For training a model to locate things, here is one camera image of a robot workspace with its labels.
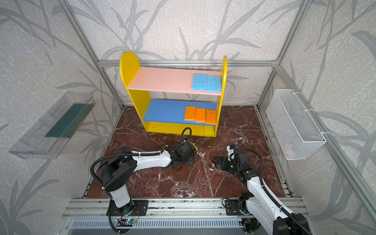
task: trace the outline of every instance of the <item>toy shelf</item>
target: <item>toy shelf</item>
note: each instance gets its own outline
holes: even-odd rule
[[[135,77],[130,82],[128,89],[214,96],[221,95],[219,91],[192,90],[193,74],[195,73],[221,76],[221,72],[218,71],[140,67]]]
[[[181,134],[186,127],[190,127],[192,129],[192,135],[209,137],[215,137],[217,135],[219,116],[226,85],[227,56],[223,57],[221,72],[217,72],[140,67],[136,55],[133,52],[125,52],[121,56],[119,69],[125,89],[147,132]],[[222,91],[192,90],[194,73],[221,76]],[[217,102],[155,100],[151,99],[149,91],[214,95],[217,96]],[[216,109],[216,125],[185,121],[184,114],[186,106]]]

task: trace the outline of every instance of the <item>orange sponge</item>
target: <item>orange sponge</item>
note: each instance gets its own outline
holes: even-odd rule
[[[195,122],[204,123],[206,119],[206,108],[196,108]]]
[[[196,107],[195,106],[186,106],[185,107],[185,121],[194,121],[196,116]]]
[[[217,124],[217,111],[207,109],[206,110],[206,124]]]

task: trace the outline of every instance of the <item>black mounting plate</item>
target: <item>black mounting plate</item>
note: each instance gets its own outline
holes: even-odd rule
[[[240,212],[240,206],[238,199],[226,199],[224,200],[226,207],[226,215],[244,215]]]
[[[147,211],[147,205],[149,203],[148,200],[133,200],[133,203],[135,204],[135,209],[133,209],[132,213],[128,216],[145,216]],[[116,204],[113,202],[111,203],[111,216],[121,216],[119,209],[116,207]]]

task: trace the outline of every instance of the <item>wall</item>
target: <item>wall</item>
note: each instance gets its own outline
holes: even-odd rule
[[[300,0],[69,0],[101,60],[133,51],[140,59],[276,59]],[[108,69],[125,104],[129,97]],[[229,68],[224,104],[256,104],[271,68]],[[151,93],[152,98],[212,101],[213,97]]]
[[[52,234],[71,198],[81,197],[89,164],[103,148],[119,106],[55,1],[0,1],[0,233]],[[96,105],[54,160],[8,152],[66,92]]]
[[[375,1],[314,1],[282,61],[374,192],[375,22]],[[286,161],[265,113],[273,91],[285,88],[277,76],[261,110],[294,195],[304,198],[319,234],[376,234],[325,147],[306,160]]]

